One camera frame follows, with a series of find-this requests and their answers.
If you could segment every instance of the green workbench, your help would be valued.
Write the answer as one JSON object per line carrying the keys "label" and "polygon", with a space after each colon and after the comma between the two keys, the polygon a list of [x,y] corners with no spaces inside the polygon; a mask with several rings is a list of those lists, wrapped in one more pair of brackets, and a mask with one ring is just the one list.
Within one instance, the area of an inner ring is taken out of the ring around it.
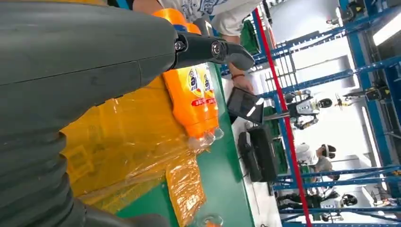
{"label": "green workbench", "polygon": [[[220,127],[225,135],[213,143],[210,153],[204,152],[198,156],[198,165],[207,202],[197,215],[216,213],[223,218],[224,226],[251,227],[254,226],[253,218],[238,162],[221,78],[215,70],[211,70],[211,75],[218,102]],[[117,215],[127,218],[149,213],[163,215],[170,219],[172,227],[178,227],[166,183],[152,189],[122,209]]]}

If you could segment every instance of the orange detergent bottle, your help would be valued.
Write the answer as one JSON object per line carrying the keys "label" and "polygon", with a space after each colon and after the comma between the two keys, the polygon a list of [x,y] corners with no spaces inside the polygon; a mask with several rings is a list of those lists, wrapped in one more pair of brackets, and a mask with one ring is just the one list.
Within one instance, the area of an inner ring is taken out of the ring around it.
{"label": "orange detergent bottle", "polygon": [[[201,34],[201,31],[195,24],[188,23],[187,29],[188,32]],[[209,132],[208,137],[209,140],[218,140],[224,136],[224,132],[220,129],[218,124],[218,106],[214,94],[214,87],[211,80],[209,65],[207,63],[200,64],[197,65],[196,68],[203,84],[206,105],[209,112],[206,119],[206,126]]]}
{"label": "orange detergent bottle", "polygon": [[[167,19],[176,30],[187,31],[185,18],[178,10],[163,9],[153,15]],[[206,125],[209,112],[197,68],[169,70],[163,73],[163,78],[173,101],[173,115],[184,126],[190,147],[210,145],[213,141],[207,136]]]}

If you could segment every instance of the yellow plastic wrap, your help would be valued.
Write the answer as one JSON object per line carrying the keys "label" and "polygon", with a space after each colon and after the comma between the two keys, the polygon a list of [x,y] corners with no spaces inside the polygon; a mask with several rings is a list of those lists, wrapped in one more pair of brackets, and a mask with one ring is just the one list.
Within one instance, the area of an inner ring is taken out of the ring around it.
{"label": "yellow plastic wrap", "polygon": [[178,223],[185,227],[206,201],[196,154],[185,154],[172,162],[166,170],[166,180]]}
{"label": "yellow plastic wrap", "polygon": [[159,86],[157,79],[108,100],[63,130],[68,137],[63,153],[76,196],[121,181],[129,184],[127,179],[164,169],[170,159],[190,151],[172,115],[168,92]]}

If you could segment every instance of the red pole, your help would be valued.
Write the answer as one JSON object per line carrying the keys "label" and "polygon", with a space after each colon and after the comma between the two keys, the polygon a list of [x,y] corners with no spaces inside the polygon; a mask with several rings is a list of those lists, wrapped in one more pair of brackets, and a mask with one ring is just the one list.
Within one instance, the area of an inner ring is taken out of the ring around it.
{"label": "red pole", "polygon": [[[277,77],[276,70],[274,68],[274,63],[273,63],[273,59],[271,57],[269,44],[267,43],[267,38],[266,38],[266,36],[265,36],[265,34],[263,32],[262,21],[261,21],[261,17],[260,17],[258,8],[255,9],[255,14],[256,14],[257,18],[254,18],[253,20],[256,21],[260,32],[262,32],[262,34],[261,34],[262,42],[263,42],[263,45],[264,45],[264,49],[265,49],[265,52],[266,52],[267,59],[269,61],[271,72],[273,74],[274,84],[276,85],[276,88],[277,88],[277,94],[279,96],[280,106],[281,106],[282,111],[286,111],[287,110],[287,105],[286,105],[286,102],[284,100],[283,91],[281,90],[281,87],[280,87],[280,84],[279,84],[279,78]],[[294,135],[292,134],[292,127],[291,127],[291,123],[290,123],[289,117],[286,117],[284,119],[284,121],[285,121],[287,135],[288,135],[289,149],[291,151],[292,166],[294,167],[294,171],[295,171],[295,173],[294,173],[295,174],[295,180],[296,180],[296,184],[297,184],[298,189],[299,189],[299,196],[301,197],[302,208],[304,209],[304,213],[305,213],[306,226],[312,227],[312,223],[311,223],[311,220],[309,218],[308,203],[306,201],[306,197],[305,197],[305,194],[304,194],[304,187],[302,185],[301,173],[299,172],[298,162],[296,160],[295,146],[294,146]]]}

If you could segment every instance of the bottle label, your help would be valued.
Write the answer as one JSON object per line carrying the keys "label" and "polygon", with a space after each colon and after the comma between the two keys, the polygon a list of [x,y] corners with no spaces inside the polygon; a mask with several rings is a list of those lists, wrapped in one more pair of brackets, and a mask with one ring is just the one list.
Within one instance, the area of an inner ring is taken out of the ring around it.
{"label": "bottle label", "polygon": [[203,74],[202,82],[205,88],[205,97],[214,97],[214,88],[210,78],[209,67],[207,66],[207,64],[203,64],[202,67],[203,70],[201,70],[201,72]]}
{"label": "bottle label", "polygon": [[204,98],[198,98],[192,101],[191,105],[192,106],[200,106],[206,103],[206,100]]}
{"label": "bottle label", "polygon": [[207,104],[215,104],[216,103],[216,99],[215,98],[208,98],[208,99],[206,99],[206,103]]}
{"label": "bottle label", "polygon": [[189,88],[191,92],[198,96],[202,97],[203,96],[203,89],[200,85],[200,79],[198,72],[195,69],[191,69],[188,73],[188,83],[189,83]]}

